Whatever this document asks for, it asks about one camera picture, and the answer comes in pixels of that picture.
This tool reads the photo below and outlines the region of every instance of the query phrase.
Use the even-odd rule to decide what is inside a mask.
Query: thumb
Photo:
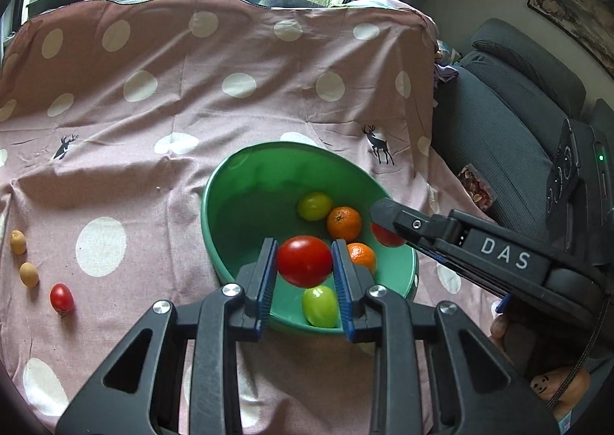
[[[540,399],[548,401],[559,390],[559,387],[563,384],[571,370],[571,367],[560,367],[554,371],[536,376],[531,382],[531,388]],[[586,390],[588,390],[590,384],[591,376],[582,367],[553,409],[553,415],[558,421],[562,420],[575,407],[586,393]]]

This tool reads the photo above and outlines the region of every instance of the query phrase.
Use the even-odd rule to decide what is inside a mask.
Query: red tomato
[[[376,223],[371,223],[371,231],[381,245],[388,246],[388,248],[398,248],[405,244],[405,240],[397,236],[395,233],[390,232],[384,227],[380,227]]]
[[[54,311],[62,317],[72,312],[75,308],[75,301],[73,300],[71,290],[61,283],[51,288],[49,300],[51,301],[51,306]]]
[[[321,285],[333,270],[333,256],[323,240],[314,236],[288,239],[277,250],[277,271],[299,288]]]

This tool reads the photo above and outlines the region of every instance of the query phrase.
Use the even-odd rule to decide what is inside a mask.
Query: sofa cushion
[[[572,118],[578,118],[586,90],[580,79],[550,52],[500,19],[489,19],[472,38],[474,48],[488,52],[535,83]]]
[[[567,118],[563,110],[529,78],[490,54],[474,50],[460,65],[495,92],[553,160]]]
[[[551,162],[524,123],[463,67],[435,92],[432,147],[457,174],[473,163],[497,199],[487,213],[504,227],[548,241],[546,180]]]

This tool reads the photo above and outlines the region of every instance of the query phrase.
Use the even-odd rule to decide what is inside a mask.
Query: hand
[[[490,341],[494,343],[494,345],[501,352],[503,352],[503,355],[505,355],[508,360],[510,360],[503,350],[503,336],[507,331],[507,326],[507,317],[504,314],[499,315],[490,325]],[[567,378],[567,375],[572,369],[572,367],[560,367],[554,371],[536,376],[531,381],[531,388],[540,399],[547,402],[555,395],[556,391],[565,381],[565,378]],[[590,384],[591,376],[588,374],[588,371],[582,367],[576,378],[573,379],[572,383],[569,385],[565,393],[563,393],[561,399],[556,403],[554,409],[552,410],[552,414],[557,421],[561,421],[571,412],[582,396],[586,393],[586,390],[588,390]]]

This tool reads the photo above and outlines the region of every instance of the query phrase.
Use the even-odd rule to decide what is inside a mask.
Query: cherry tomato
[[[326,286],[306,289],[303,293],[303,313],[312,326],[336,327],[339,303],[335,292]]]
[[[380,227],[376,223],[371,223],[371,231],[375,239],[380,242],[380,245],[388,246],[388,248],[398,248],[405,244],[405,240],[402,237],[397,236],[384,227]]]
[[[333,209],[333,198],[323,192],[310,192],[304,196],[297,205],[297,212],[301,218],[309,222],[322,220]]]
[[[75,309],[75,302],[71,290],[69,290],[65,284],[58,283],[51,288],[49,294],[49,300],[54,311],[56,311],[61,317],[69,314]]]
[[[277,271],[299,288],[322,284],[333,270],[333,256],[326,243],[314,236],[288,239],[277,250]]]

